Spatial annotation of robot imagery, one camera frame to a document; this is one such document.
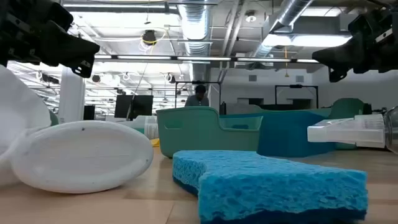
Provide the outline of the person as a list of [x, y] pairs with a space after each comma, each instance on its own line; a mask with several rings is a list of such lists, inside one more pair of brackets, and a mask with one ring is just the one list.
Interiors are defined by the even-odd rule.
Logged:
[[205, 85], [197, 85], [195, 87], [195, 94], [189, 96], [185, 102], [185, 107], [188, 106], [209, 106], [210, 102], [206, 95]]

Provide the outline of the large black monitor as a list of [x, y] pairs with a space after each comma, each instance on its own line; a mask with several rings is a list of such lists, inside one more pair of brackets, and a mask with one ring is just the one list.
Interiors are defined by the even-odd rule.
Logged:
[[153, 101], [153, 95], [118, 95], [114, 117], [133, 120], [140, 115], [151, 116]]

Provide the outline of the white cleaner bottle blue label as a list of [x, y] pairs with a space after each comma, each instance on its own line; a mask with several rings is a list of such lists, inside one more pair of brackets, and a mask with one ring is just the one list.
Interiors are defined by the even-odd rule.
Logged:
[[8, 152], [12, 171], [21, 182], [66, 194], [119, 187], [143, 174], [154, 157], [144, 134], [106, 121], [27, 129]]

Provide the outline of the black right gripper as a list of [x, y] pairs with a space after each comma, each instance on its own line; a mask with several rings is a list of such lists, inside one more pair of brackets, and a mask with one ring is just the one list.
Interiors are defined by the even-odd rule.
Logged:
[[318, 50], [312, 53], [312, 59], [339, 72], [398, 70], [398, 7], [361, 14], [348, 30], [354, 43]]

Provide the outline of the small black monitor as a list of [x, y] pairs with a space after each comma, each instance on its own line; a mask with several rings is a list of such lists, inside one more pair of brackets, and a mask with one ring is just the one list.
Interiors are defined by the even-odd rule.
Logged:
[[85, 105], [83, 111], [84, 120], [95, 120], [95, 105]]

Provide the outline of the black background rig frame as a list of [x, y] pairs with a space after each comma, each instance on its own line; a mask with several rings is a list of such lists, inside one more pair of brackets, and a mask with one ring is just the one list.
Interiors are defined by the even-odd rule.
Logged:
[[195, 87], [197, 86], [197, 85], [205, 85], [205, 87], [206, 87], [206, 95], [207, 95], [207, 97], [208, 97], [208, 99], [209, 99], [209, 96], [208, 96], [208, 87], [207, 87], [207, 85], [208, 86], [212, 86], [213, 84], [215, 84], [215, 85], [217, 85], [218, 86], [218, 96], [219, 96], [219, 99], [221, 99], [221, 83], [220, 82], [207, 82], [207, 81], [204, 81], [204, 80], [197, 80], [197, 81], [192, 81], [192, 82], [187, 82], [187, 81], [179, 81], [179, 82], [176, 82], [175, 83], [175, 94], [177, 94], [177, 92], [178, 92], [178, 86], [179, 86], [179, 84], [181, 84], [181, 83], [183, 83], [184, 85], [185, 84], [192, 84], [192, 85], [195, 85]]
[[313, 88], [315, 90], [316, 93], [316, 108], [319, 109], [319, 87], [316, 85], [301, 85], [301, 84], [291, 84], [291, 85], [275, 85], [274, 86], [274, 103], [275, 105], [278, 105], [278, 96], [277, 96], [277, 89], [278, 87], [287, 87], [287, 88], [295, 88], [295, 89], [299, 89], [299, 88]]

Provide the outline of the long ceiling light bar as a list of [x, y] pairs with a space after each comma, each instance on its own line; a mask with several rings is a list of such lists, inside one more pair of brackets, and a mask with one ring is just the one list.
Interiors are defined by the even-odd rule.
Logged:
[[254, 58], [254, 57], [199, 57], [175, 55], [95, 55], [96, 60], [143, 60], [151, 61], [176, 61], [176, 62], [261, 62], [261, 63], [318, 63], [313, 59], [302, 58]]

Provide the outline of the wide silver ventilation duct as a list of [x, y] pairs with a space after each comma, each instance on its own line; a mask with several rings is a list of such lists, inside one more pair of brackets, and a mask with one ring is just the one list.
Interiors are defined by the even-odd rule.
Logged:
[[186, 54], [192, 57], [210, 55], [211, 44], [207, 44], [210, 34], [210, 7], [204, 4], [178, 5], [181, 17], [181, 29], [185, 43]]

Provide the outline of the clear plastic spray bottle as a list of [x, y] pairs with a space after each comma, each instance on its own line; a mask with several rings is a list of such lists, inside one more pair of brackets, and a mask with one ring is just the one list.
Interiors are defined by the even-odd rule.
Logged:
[[398, 155], [398, 106], [384, 114], [325, 119], [307, 128], [310, 142], [340, 142], [358, 147], [387, 148]]

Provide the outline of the dark blue plastic bin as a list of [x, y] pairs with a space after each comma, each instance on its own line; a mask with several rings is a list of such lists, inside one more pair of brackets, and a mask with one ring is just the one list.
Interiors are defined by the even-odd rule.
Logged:
[[262, 117], [257, 153], [262, 156], [308, 157], [334, 151], [333, 142], [309, 142], [307, 128], [330, 115], [330, 109], [227, 114], [221, 118]]

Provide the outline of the small teal plastic bin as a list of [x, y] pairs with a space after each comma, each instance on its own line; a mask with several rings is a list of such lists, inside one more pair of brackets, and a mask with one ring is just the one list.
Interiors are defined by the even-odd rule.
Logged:
[[221, 116], [208, 106], [157, 111], [160, 150], [165, 157], [178, 151], [256, 151], [262, 116]]

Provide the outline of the white towel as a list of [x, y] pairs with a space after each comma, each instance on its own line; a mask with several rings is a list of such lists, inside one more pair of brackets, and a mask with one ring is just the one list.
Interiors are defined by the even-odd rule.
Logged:
[[19, 181], [10, 163], [14, 142], [27, 131], [51, 124], [50, 112], [41, 97], [0, 65], [0, 188]]

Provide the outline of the blue kitchen sponge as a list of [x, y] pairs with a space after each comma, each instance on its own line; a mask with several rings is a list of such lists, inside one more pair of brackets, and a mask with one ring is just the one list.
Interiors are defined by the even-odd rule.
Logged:
[[331, 224], [364, 220], [367, 174], [249, 151], [180, 151], [172, 177], [197, 197], [201, 224]]

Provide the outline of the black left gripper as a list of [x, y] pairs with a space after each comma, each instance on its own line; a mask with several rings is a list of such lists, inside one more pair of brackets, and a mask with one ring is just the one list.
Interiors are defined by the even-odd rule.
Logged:
[[0, 65], [14, 60], [88, 67], [100, 46], [68, 34], [72, 22], [55, 0], [0, 0]]

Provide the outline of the white pillar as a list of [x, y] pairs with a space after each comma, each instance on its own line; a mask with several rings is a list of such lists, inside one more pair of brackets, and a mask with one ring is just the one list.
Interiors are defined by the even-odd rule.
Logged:
[[68, 67], [63, 67], [60, 82], [58, 118], [60, 123], [83, 119], [85, 82]]

